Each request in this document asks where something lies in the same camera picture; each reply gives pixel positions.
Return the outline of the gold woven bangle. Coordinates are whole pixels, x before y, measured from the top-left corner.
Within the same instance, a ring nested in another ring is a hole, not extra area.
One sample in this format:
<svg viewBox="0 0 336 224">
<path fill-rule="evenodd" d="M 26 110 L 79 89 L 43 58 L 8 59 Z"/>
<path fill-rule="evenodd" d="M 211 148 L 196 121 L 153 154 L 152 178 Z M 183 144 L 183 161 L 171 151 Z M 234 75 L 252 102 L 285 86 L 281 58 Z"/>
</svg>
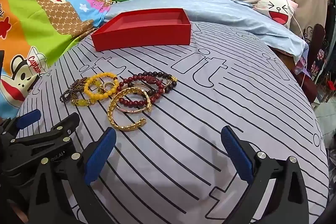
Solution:
<svg viewBox="0 0 336 224">
<path fill-rule="evenodd" d="M 120 101 L 120 99 L 123 99 L 123 97 L 125 95 L 131 94 L 131 93 L 142 94 L 143 96 L 145 96 L 146 100 L 145 100 L 144 105 L 142 106 L 141 109 L 137 109 L 137 110 L 121 110 L 120 108 L 118 108 L 119 112 L 127 113 L 127 114 L 131 115 L 131 114 L 141 113 L 145 110 L 148 111 L 148 112 L 151 112 L 151 110 L 152 110 L 151 99 L 150 99 L 148 93 L 144 89 L 136 87 L 136 86 L 122 89 L 122 91 L 118 92 L 114 96 L 114 98 L 111 100 L 111 102 L 108 106 L 108 111 L 107 111 L 107 116 L 108 116 L 108 120 L 110 121 L 110 124 L 112 125 L 112 127 L 114 129 L 117 129 L 119 131 L 124 131 L 124 132 L 133 131 L 137 128 L 142 127 L 146 123 L 145 118 L 141 118 L 137 122 L 126 125 L 126 126 L 119 126 L 114 121 L 113 111 L 114 111 L 115 108 L 117 108 L 117 103 Z"/>
</svg>

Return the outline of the dark wooden chair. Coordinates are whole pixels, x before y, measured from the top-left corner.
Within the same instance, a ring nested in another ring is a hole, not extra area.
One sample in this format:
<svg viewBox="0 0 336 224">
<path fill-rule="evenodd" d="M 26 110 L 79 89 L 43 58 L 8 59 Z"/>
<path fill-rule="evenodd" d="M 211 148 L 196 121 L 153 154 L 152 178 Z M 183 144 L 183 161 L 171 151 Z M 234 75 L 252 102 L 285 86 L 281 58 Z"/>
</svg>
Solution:
<svg viewBox="0 0 336 224">
<path fill-rule="evenodd" d="M 312 75 L 312 66 L 315 62 L 319 50 L 322 47 L 323 40 L 325 38 L 325 29 L 322 25 L 316 24 L 313 29 L 311 42 L 309 44 L 309 52 L 307 55 L 307 71 Z"/>
</svg>

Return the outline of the colourful cartoon monkey blanket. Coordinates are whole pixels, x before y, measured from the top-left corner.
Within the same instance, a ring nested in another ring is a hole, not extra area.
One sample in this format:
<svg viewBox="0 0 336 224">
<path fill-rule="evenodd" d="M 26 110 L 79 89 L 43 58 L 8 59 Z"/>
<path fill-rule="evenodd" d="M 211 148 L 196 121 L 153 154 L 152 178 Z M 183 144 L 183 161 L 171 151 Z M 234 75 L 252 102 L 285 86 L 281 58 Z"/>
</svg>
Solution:
<svg viewBox="0 0 336 224">
<path fill-rule="evenodd" d="M 1 118 L 17 115 L 49 67 L 102 24 L 110 0 L 1 0 Z"/>
</svg>

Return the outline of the black bead bracelet gold charm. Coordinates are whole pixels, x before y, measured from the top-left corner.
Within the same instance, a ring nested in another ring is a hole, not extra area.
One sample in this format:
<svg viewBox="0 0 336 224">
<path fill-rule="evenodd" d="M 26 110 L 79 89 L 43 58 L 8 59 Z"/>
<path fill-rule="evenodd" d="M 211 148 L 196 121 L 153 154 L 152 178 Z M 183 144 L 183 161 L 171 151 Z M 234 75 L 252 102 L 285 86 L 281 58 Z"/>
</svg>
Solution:
<svg viewBox="0 0 336 224">
<path fill-rule="evenodd" d="M 178 83 L 178 79 L 165 72 L 143 72 L 135 75 L 137 81 L 141 81 L 150 87 L 150 95 L 162 95 L 173 90 Z"/>
</svg>

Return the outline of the gold hoop earring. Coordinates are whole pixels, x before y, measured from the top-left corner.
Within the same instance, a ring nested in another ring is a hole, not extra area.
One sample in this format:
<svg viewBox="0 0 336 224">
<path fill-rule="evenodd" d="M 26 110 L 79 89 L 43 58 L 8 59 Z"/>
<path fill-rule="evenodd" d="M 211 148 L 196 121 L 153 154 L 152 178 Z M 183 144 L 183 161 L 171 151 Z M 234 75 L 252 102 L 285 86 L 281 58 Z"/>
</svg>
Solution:
<svg viewBox="0 0 336 224">
<path fill-rule="evenodd" d="M 103 87 L 104 90 L 108 90 L 109 88 L 114 87 L 114 83 L 113 82 L 106 82 L 102 87 Z"/>
</svg>

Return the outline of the light blue blanket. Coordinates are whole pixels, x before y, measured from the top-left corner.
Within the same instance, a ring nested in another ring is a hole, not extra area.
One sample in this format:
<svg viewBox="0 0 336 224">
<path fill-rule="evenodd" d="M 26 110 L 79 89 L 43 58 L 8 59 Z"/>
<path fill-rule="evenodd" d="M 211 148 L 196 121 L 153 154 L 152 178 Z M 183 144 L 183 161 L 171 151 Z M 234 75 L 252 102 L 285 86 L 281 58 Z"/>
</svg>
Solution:
<svg viewBox="0 0 336 224">
<path fill-rule="evenodd" d="M 307 59 L 309 46 L 286 27 L 252 9 L 252 5 L 232 0 L 128 0 L 110 6 L 104 22 L 122 12 L 147 9 L 184 9 L 193 22 L 210 22 L 250 32 L 266 45 L 289 53 L 297 63 Z"/>
</svg>

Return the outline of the thin rose gold bangle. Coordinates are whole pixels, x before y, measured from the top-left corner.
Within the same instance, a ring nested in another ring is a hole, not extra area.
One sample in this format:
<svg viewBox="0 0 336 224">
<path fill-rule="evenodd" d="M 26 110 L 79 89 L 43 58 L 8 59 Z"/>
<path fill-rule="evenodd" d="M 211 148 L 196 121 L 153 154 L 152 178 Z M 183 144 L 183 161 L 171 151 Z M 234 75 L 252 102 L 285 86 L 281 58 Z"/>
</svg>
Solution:
<svg viewBox="0 0 336 224">
<path fill-rule="evenodd" d="M 120 98 L 123 98 L 124 96 L 126 96 L 127 94 L 130 94 L 130 93 L 136 93 L 136 94 L 143 95 L 146 98 L 145 103 L 143 104 L 143 106 L 140 106 L 138 104 L 136 106 L 137 109 L 134 109 L 134 110 L 133 109 L 130 109 L 130 110 L 123 109 L 117 104 L 116 109 L 118 111 L 120 111 L 122 113 L 128 113 L 128 114 L 138 114 L 138 113 L 141 113 L 143 111 L 151 112 L 151 110 L 152 110 L 151 99 L 148 96 L 147 92 L 142 88 L 139 88 L 139 87 L 124 88 L 124 89 L 122 89 L 122 91 L 118 92 L 115 95 L 114 98 L 117 99 L 117 101 L 119 102 Z"/>
</svg>

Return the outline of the red shallow tray box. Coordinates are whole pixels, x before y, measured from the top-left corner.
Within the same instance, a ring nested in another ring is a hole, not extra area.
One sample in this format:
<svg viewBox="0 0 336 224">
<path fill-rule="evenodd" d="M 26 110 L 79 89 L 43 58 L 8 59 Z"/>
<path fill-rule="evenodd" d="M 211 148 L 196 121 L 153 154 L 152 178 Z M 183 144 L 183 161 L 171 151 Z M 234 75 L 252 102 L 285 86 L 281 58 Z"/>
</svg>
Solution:
<svg viewBox="0 0 336 224">
<path fill-rule="evenodd" d="M 96 51 L 146 46 L 188 46 L 191 23 L 183 9 L 122 12 L 92 34 Z"/>
</svg>

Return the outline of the striped lilac bed cover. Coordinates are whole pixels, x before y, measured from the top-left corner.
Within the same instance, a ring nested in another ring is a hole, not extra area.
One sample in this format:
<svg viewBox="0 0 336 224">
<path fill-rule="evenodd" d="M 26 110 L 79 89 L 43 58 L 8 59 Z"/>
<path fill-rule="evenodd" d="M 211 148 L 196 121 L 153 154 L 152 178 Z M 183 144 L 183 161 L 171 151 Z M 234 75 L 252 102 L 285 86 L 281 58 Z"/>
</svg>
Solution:
<svg viewBox="0 0 336 224">
<path fill-rule="evenodd" d="M 309 221 L 324 211 L 328 166 L 317 118 L 305 94 L 278 57 L 256 36 L 220 24 L 195 22 L 187 46 L 151 46 L 98 52 L 87 36 L 40 79 L 20 114 L 41 111 L 22 137 L 47 132 L 78 113 L 73 134 L 78 151 L 110 125 L 109 100 L 80 107 L 63 104 L 61 94 L 82 77 L 112 72 L 121 79 L 142 72 L 165 72 L 177 86 L 151 112 L 115 111 L 125 126 L 91 186 L 113 223 L 222 223 L 243 194 L 222 143 L 230 126 L 256 151 L 275 159 L 294 156 L 306 185 Z"/>
</svg>

